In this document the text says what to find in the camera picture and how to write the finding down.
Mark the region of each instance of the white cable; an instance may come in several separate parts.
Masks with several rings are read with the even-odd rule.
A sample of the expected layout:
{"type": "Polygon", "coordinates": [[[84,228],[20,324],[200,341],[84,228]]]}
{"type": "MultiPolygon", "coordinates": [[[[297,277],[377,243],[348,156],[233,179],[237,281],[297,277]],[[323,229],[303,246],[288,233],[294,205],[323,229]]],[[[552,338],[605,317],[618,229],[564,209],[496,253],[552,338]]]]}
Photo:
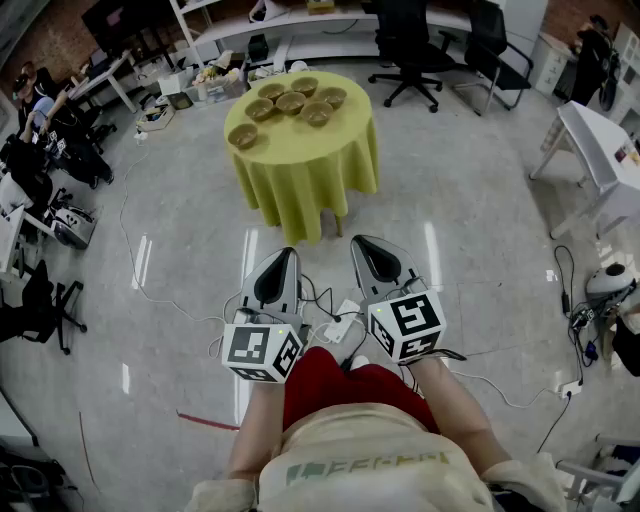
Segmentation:
{"type": "MultiPolygon", "coordinates": [[[[120,228],[122,229],[122,232],[124,233],[124,237],[127,241],[127,247],[129,248],[129,257],[131,258],[131,266],[133,267],[133,278],[135,279],[136,284],[138,285],[138,289],[142,292],[142,295],[144,296],[145,299],[147,299],[149,302],[153,302],[154,304],[171,304],[174,308],[176,308],[178,311],[180,311],[180,313],[182,313],[183,315],[185,315],[187,318],[193,320],[194,322],[205,322],[207,320],[220,320],[223,324],[226,324],[226,320],[222,317],[219,316],[207,316],[204,318],[195,318],[193,316],[191,316],[189,313],[187,313],[184,309],[182,309],[180,306],[178,306],[174,301],[172,300],[157,300],[157,299],[152,299],[151,297],[149,297],[147,295],[147,292],[144,290],[144,288],[142,287],[142,285],[140,284],[140,281],[138,281],[138,276],[137,276],[137,272],[136,272],[136,265],[135,265],[135,261],[134,261],[134,257],[133,257],[133,249],[131,248],[131,242],[129,241],[129,235],[127,234],[127,230],[124,228],[124,224],[122,223],[122,214],[124,213],[124,207],[127,204],[127,199],[129,198],[129,189],[127,188],[127,177],[129,176],[129,173],[131,172],[131,170],[138,165],[140,162],[142,162],[145,158],[147,158],[149,156],[149,154],[151,153],[151,149],[149,148],[148,144],[140,144],[140,142],[137,142],[138,146],[147,146],[147,152],[145,153],[145,155],[140,158],[139,160],[135,161],[133,164],[131,164],[129,166],[129,169],[127,169],[127,172],[124,175],[124,200],[122,201],[122,206],[120,208],[120,215],[119,215],[119,220],[120,220],[120,228]]],[[[223,317],[224,317],[224,310],[226,309],[227,303],[236,295],[238,295],[240,292],[236,293],[235,295],[232,295],[231,297],[229,297],[227,299],[227,301],[224,304],[224,308],[223,308],[223,317]]],[[[222,338],[222,336],[219,336],[218,338],[216,338],[210,345],[209,345],[209,355],[211,355],[211,346],[213,345],[213,343],[215,343],[216,341],[218,341],[220,338],[222,338]]]]}
{"type": "Polygon", "coordinates": [[[491,382],[489,379],[487,379],[486,377],[481,377],[479,375],[467,375],[466,373],[461,373],[461,372],[455,372],[453,370],[449,370],[451,373],[455,373],[456,375],[461,375],[463,377],[469,377],[470,379],[480,379],[485,381],[488,384],[491,384],[491,386],[493,386],[495,389],[498,390],[498,393],[500,393],[502,395],[503,400],[505,401],[505,403],[511,407],[515,407],[516,409],[527,409],[528,407],[531,407],[533,405],[533,403],[540,398],[540,395],[542,395],[542,393],[544,393],[545,391],[549,392],[549,393],[553,393],[555,396],[558,396],[558,393],[556,391],[553,391],[552,389],[549,388],[543,388],[541,389],[538,394],[533,398],[533,400],[531,400],[531,402],[529,402],[527,405],[518,405],[518,404],[512,404],[511,402],[509,402],[509,400],[507,399],[507,396],[502,392],[502,390],[496,386],[493,382],[491,382]]]}
{"type": "Polygon", "coordinates": [[[323,324],[320,324],[313,331],[311,331],[311,335],[309,336],[309,343],[307,344],[307,350],[309,350],[311,348],[311,345],[313,345],[313,338],[314,337],[317,338],[320,343],[324,343],[325,345],[328,345],[329,343],[333,343],[333,341],[331,341],[331,340],[324,341],[324,340],[321,340],[318,336],[316,336],[316,332],[318,332],[322,327],[328,327],[332,323],[333,322],[325,322],[323,324]]]}
{"type": "MultiPolygon", "coordinates": [[[[227,325],[227,304],[229,304],[229,301],[231,299],[233,299],[234,297],[237,297],[238,295],[240,295],[240,292],[242,292],[242,289],[238,290],[236,293],[234,293],[231,297],[229,297],[227,300],[224,301],[224,306],[222,306],[222,318],[224,320],[224,324],[227,325]]],[[[211,357],[211,359],[218,359],[218,356],[220,355],[220,349],[222,348],[222,337],[224,336],[224,333],[222,333],[220,336],[218,336],[215,340],[213,340],[211,343],[209,343],[209,348],[207,349],[207,353],[209,354],[209,357],[211,357]],[[218,350],[216,350],[216,357],[213,357],[211,355],[211,347],[213,347],[213,344],[219,341],[220,343],[218,343],[218,350]]]]}

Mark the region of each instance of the white cabinet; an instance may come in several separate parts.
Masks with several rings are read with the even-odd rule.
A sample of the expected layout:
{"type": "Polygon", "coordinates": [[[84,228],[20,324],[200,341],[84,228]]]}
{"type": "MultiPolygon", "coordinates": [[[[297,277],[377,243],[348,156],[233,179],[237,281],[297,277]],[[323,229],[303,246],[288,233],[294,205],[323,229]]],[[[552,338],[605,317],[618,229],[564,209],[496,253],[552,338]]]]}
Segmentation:
{"type": "Polygon", "coordinates": [[[533,49],[533,71],[531,85],[548,96],[553,93],[560,75],[569,59],[572,59],[569,47],[548,34],[540,34],[533,49]]]}

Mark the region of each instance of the desk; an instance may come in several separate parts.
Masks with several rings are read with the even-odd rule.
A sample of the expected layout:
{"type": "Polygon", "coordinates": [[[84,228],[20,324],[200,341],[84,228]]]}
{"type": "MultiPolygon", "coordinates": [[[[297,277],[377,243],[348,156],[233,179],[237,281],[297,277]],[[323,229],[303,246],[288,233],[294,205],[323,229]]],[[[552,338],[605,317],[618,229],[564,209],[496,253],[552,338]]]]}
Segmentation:
{"type": "MultiPolygon", "coordinates": [[[[253,147],[239,150],[227,142],[249,207],[260,209],[267,226],[281,224],[289,245],[320,240],[324,208],[335,214],[341,235],[340,217],[348,211],[345,190],[367,194],[378,190],[376,134],[367,93],[348,78],[321,71],[279,75],[264,83],[289,88],[301,76],[317,78],[318,91],[341,87],[347,92],[344,104],[326,126],[313,128],[300,115],[278,112],[256,123],[258,138],[253,147]]],[[[244,111],[260,88],[245,93],[233,105],[224,124],[225,139],[239,124],[251,122],[244,111]]]]}
{"type": "Polygon", "coordinates": [[[118,96],[120,96],[120,98],[122,98],[122,101],[124,102],[124,104],[129,108],[129,110],[131,110],[131,113],[135,113],[136,110],[138,110],[138,109],[131,102],[131,100],[127,96],[127,93],[124,92],[124,89],[122,88],[122,86],[118,83],[118,81],[113,76],[113,74],[116,72],[116,70],[120,66],[122,66],[122,64],[124,64],[125,61],[129,61],[129,63],[132,66],[135,65],[135,60],[134,60],[134,58],[131,55],[131,52],[129,50],[125,50],[122,53],[122,57],[120,57],[118,60],[114,61],[111,64],[111,66],[109,67],[109,69],[107,69],[104,73],[102,73],[101,75],[98,75],[93,80],[89,80],[88,82],[84,82],[84,83],[78,85],[78,87],[75,87],[75,88],[71,89],[69,91],[69,99],[76,100],[76,99],[80,98],[80,96],[83,96],[84,94],[88,93],[89,91],[91,91],[92,89],[94,89],[95,87],[100,85],[105,80],[108,80],[109,83],[111,84],[111,87],[113,87],[115,89],[115,91],[118,93],[118,96]]]}
{"type": "Polygon", "coordinates": [[[22,222],[27,221],[40,231],[57,240],[55,233],[35,217],[24,211],[24,206],[13,210],[6,218],[0,218],[0,278],[11,272],[16,257],[16,243],[22,222]]]}
{"type": "Polygon", "coordinates": [[[604,229],[598,229],[598,236],[604,235],[640,211],[640,167],[629,159],[619,163],[614,157],[629,136],[615,123],[575,102],[560,107],[558,114],[562,127],[539,167],[529,177],[532,180],[538,178],[555,152],[566,142],[584,169],[585,178],[580,183],[590,178],[596,186],[597,197],[569,215],[551,231],[550,236],[557,239],[586,214],[607,218],[604,229]]]}

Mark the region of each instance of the gray concrete floor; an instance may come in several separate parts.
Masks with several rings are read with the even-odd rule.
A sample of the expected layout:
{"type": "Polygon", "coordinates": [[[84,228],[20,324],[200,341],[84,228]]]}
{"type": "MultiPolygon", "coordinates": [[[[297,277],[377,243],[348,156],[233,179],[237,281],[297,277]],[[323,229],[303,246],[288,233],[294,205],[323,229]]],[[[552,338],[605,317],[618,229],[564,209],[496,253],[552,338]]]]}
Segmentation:
{"type": "MultiPolygon", "coordinates": [[[[552,104],[530,91],[516,110],[495,104],[479,118],[445,87],[436,94],[437,114],[413,91],[386,109],[382,101],[395,84],[367,82],[370,73],[381,71],[377,65],[343,61],[316,67],[354,79],[370,95],[380,190],[372,196],[349,192],[344,238],[336,236],[331,213],[323,213],[322,241],[296,246],[303,272],[318,288],[333,287],[336,308],[344,298],[359,301],[349,241],[359,233],[384,237],[407,249],[439,287],[449,323],[445,344],[469,355],[468,362],[452,364],[456,370],[492,379],[517,403],[530,401],[543,387],[574,380],[575,353],[561,312],[555,245],[547,233],[588,191],[575,184],[580,167],[570,154],[558,155],[538,182],[527,179],[554,118],[552,104]]],[[[479,94],[475,101],[482,100],[479,94]]],[[[44,253],[54,279],[84,282],[75,313],[89,332],[68,331],[69,357],[55,338],[46,345],[3,343],[0,379],[45,451],[80,488],[86,510],[180,510],[194,484],[223,475],[235,434],[176,415],[179,410],[234,422],[233,376],[207,354],[222,327],[146,300],[132,287],[132,255],[143,235],[151,240],[146,293],[201,318],[220,315],[225,299],[239,289],[243,257],[259,262],[286,245],[280,229],[266,227],[260,212],[248,209],[236,180],[223,138],[231,105],[178,112],[144,147],[133,139],[134,116],[115,109],[111,115],[119,130],[105,154],[114,183],[94,192],[56,176],[77,203],[97,208],[100,217],[86,251],[49,242],[44,253]],[[119,222],[124,176],[147,152],[127,179],[122,221],[131,255],[119,222]],[[246,254],[247,240],[255,254],[246,254]],[[97,488],[85,462],[79,411],[97,488]]],[[[559,242],[576,259],[577,299],[586,276],[613,259],[636,271],[637,227],[623,225],[598,241],[585,221],[559,242]]],[[[305,318],[314,326],[327,321],[313,305],[305,318]]],[[[344,357],[360,337],[354,326],[331,350],[344,357]]],[[[371,341],[362,353],[388,363],[371,341]]],[[[640,384],[602,361],[585,373],[584,391],[546,444],[556,458],[575,455],[598,432],[638,435],[640,384]]],[[[513,409],[484,382],[460,378],[514,457],[535,452],[564,406],[545,394],[528,409],[513,409]]],[[[80,510],[77,498],[69,500],[80,510]]]]}

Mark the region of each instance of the black office chair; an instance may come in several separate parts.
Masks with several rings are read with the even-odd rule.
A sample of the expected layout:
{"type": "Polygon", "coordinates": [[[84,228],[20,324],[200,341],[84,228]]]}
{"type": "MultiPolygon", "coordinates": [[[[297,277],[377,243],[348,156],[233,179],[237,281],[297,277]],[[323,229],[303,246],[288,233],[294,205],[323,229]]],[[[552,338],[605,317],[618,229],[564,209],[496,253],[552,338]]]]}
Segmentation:
{"type": "Polygon", "coordinates": [[[441,91],[442,82],[423,78],[422,73],[440,73],[454,69],[457,64],[446,51],[449,43],[457,41],[457,38],[441,31],[444,36],[442,48],[429,44],[427,0],[374,0],[374,5],[380,23],[376,36],[380,57],[395,63],[400,68],[400,74],[371,75],[369,82],[373,84],[378,78],[402,82],[384,100],[385,107],[390,107],[396,96],[407,87],[415,87],[433,103],[429,110],[437,112],[438,102],[423,84],[435,85],[436,91],[441,91]]]}
{"type": "Polygon", "coordinates": [[[503,91],[520,91],[518,98],[513,105],[507,104],[502,98],[496,96],[498,101],[507,109],[511,110],[518,106],[522,93],[526,89],[531,89],[529,75],[533,69],[533,61],[522,51],[507,41],[507,33],[504,26],[504,15],[500,6],[488,0],[478,0],[471,6],[469,18],[471,20],[471,35],[469,37],[469,47],[465,53],[464,60],[468,67],[476,71],[489,80],[491,87],[487,87],[484,82],[454,85],[452,89],[462,89],[465,87],[484,87],[489,91],[487,100],[482,110],[473,107],[479,116],[483,115],[494,97],[494,91],[498,86],[503,91]],[[522,76],[509,64],[500,59],[499,55],[507,47],[511,48],[527,61],[527,73],[522,76]]]}
{"type": "Polygon", "coordinates": [[[71,350],[64,346],[62,320],[71,322],[82,333],[87,332],[86,325],[79,323],[65,311],[73,292],[76,289],[82,291],[84,285],[74,281],[63,295],[65,286],[58,283],[56,295],[52,301],[51,293],[54,285],[49,281],[45,262],[40,261],[36,269],[29,270],[29,272],[31,278],[22,290],[22,306],[12,308],[3,303],[0,308],[0,326],[2,326],[0,341],[6,341],[14,336],[22,336],[29,341],[46,343],[53,331],[57,330],[60,350],[68,356],[71,350]],[[37,332],[38,335],[34,338],[24,334],[25,332],[37,332]]]}

